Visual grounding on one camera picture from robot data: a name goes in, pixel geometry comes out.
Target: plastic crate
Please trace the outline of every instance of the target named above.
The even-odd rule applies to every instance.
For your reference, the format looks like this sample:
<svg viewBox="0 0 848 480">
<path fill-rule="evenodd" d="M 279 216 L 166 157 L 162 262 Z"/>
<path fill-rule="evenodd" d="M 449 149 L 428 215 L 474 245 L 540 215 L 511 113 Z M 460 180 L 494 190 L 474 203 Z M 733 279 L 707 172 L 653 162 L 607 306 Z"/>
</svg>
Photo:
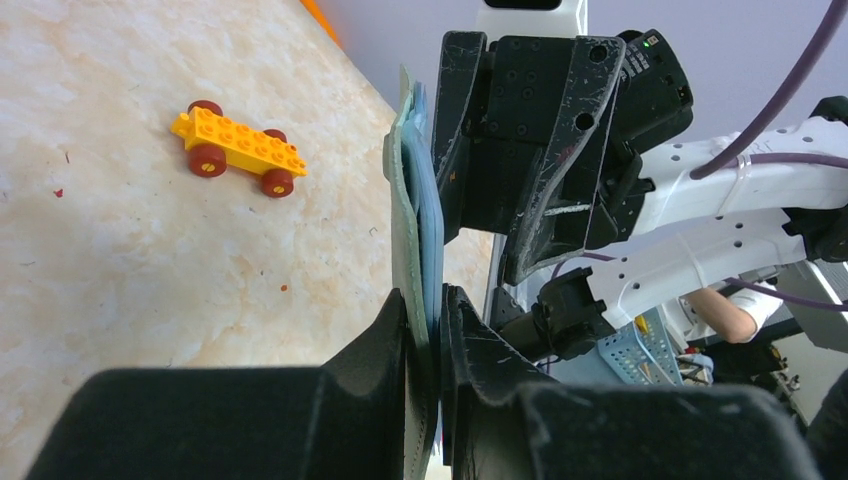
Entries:
<svg viewBox="0 0 848 480">
<path fill-rule="evenodd" d="M 614 335 L 598 342 L 598 352 L 625 383 L 683 385 L 680 369 L 656 309 L 640 315 Z"/>
</svg>

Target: marble countertop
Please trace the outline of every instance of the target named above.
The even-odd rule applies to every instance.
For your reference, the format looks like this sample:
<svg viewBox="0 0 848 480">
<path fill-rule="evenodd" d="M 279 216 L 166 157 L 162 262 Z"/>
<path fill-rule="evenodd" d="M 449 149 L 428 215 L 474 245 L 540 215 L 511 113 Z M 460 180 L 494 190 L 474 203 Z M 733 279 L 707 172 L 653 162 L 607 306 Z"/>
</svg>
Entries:
<svg viewBox="0 0 848 480">
<path fill-rule="evenodd" d="M 394 113 L 297 0 L 11 0 L 0 37 L 0 478 L 100 370 L 321 363 L 374 319 Z M 200 98 L 286 132 L 294 194 L 188 171 Z M 478 306 L 490 253 L 446 252 Z"/>
</svg>

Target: fabric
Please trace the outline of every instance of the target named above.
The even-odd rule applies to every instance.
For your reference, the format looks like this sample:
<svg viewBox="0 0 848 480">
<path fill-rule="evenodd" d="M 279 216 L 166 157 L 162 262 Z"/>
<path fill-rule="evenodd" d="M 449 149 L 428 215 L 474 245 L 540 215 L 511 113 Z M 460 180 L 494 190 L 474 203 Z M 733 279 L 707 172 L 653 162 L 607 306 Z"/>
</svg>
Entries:
<svg viewBox="0 0 848 480">
<path fill-rule="evenodd" d="M 807 443 L 825 479 L 848 478 L 848 370 L 830 388 L 807 429 Z"/>
<path fill-rule="evenodd" d="M 392 194 L 392 283 L 399 288 L 406 304 L 409 331 L 414 349 L 407 352 L 406 431 L 404 439 L 404 478 L 423 480 L 436 435 L 438 392 L 433 350 L 424 310 L 423 279 L 418 220 L 415 214 L 420 200 L 407 190 L 404 176 L 401 135 L 413 107 L 414 82 L 401 67 L 401 109 L 389 134 L 383 139 L 383 174 Z"/>
<path fill-rule="evenodd" d="M 774 286 L 765 282 L 758 283 L 757 285 L 768 288 L 769 290 L 775 290 Z M 719 284 L 711 286 L 711 288 L 720 290 L 723 286 L 723 284 Z M 728 300 L 751 315 L 754 322 L 757 324 L 757 331 L 751 335 L 751 338 L 747 340 L 748 342 L 754 339 L 757 333 L 760 332 L 760 329 L 763 328 L 766 320 L 768 320 L 768 318 L 772 316 L 783 304 L 783 300 L 780 300 L 779 298 L 774 298 L 764 293 L 748 290 L 747 288 L 732 294 L 728 297 Z M 699 338 L 705 338 L 716 334 L 715 330 L 710 328 L 709 325 L 701 320 L 684 297 L 680 297 L 679 302 L 686 315 L 686 319 L 691 325 L 691 328 L 685 332 L 687 341 L 697 340 Z"/>
</svg>

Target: scratch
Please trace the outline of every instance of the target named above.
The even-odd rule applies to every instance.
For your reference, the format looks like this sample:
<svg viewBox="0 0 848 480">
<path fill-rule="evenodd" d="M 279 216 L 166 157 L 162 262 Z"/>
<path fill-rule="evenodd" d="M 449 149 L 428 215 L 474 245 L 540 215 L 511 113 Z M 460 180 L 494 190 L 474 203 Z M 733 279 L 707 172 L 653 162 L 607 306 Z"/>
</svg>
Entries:
<svg viewBox="0 0 848 480">
<path fill-rule="evenodd" d="M 735 403 L 731 403 L 729 405 L 722 406 L 721 408 L 719 408 L 719 411 L 727 415 L 735 415 L 737 413 L 742 412 L 742 407 Z"/>
<path fill-rule="evenodd" d="M 560 213 L 585 212 L 586 210 L 589 210 L 590 207 L 591 205 L 587 203 L 585 205 L 570 205 L 567 207 L 551 208 L 550 210 L 545 210 L 545 216 L 551 217 L 554 215 L 559 215 Z"/>
<path fill-rule="evenodd" d="M 563 393 L 563 396 L 566 398 L 566 400 L 571 400 L 572 402 L 574 402 L 577 405 L 580 405 L 582 407 L 591 407 L 592 406 L 592 402 L 590 402 L 589 400 L 586 400 L 583 397 L 580 397 L 580 396 L 577 396 L 577 395 L 572 395 L 570 393 Z"/>
<path fill-rule="evenodd" d="M 679 404 L 680 404 L 680 406 L 682 406 L 683 408 L 685 408 L 686 410 L 688 410 L 688 411 L 689 411 L 689 413 L 691 413 L 692 415 L 700 415 L 700 414 L 701 414 L 701 411 L 700 411 L 700 410 L 698 410 L 698 409 L 695 407 L 695 405 L 692 405 L 691 403 L 689 403 L 688 401 L 686 401 L 686 400 L 684 400 L 684 399 L 682 399 L 682 398 L 678 398 L 678 399 L 677 399 L 677 403 L 679 403 Z"/>
<path fill-rule="evenodd" d="M 324 383 L 327 375 L 322 375 L 320 378 L 312 397 L 312 408 L 309 410 L 309 424 L 306 427 L 306 441 L 304 442 L 306 444 L 304 445 L 305 452 L 312 451 L 312 445 L 315 443 L 315 437 L 318 433 L 318 420 L 321 416 L 321 405 L 324 403 Z M 302 471 L 300 472 L 300 478 L 306 478 L 306 472 L 309 467 L 309 462 L 301 463 Z"/>
<path fill-rule="evenodd" d="M 465 337 L 466 340 L 483 340 L 484 342 L 500 342 L 497 338 Z"/>
</svg>

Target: yellow lego car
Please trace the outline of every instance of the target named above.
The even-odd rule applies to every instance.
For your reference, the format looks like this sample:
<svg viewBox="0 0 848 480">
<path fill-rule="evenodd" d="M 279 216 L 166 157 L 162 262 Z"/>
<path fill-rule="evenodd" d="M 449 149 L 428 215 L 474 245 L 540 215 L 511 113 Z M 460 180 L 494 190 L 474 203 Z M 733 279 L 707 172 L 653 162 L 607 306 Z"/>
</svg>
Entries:
<svg viewBox="0 0 848 480">
<path fill-rule="evenodd" d="M 209 100 L 189 105 L 174 120 L 171 132 L 184 140 L 188 168 L 199 177 L 217 177 L 232 165 L 259 175 L 262 193 L 281 198 L 294 192 L 296 177 L 309 173 L 283 132 L 259 132 L 238 124 Z"/>
</svg>

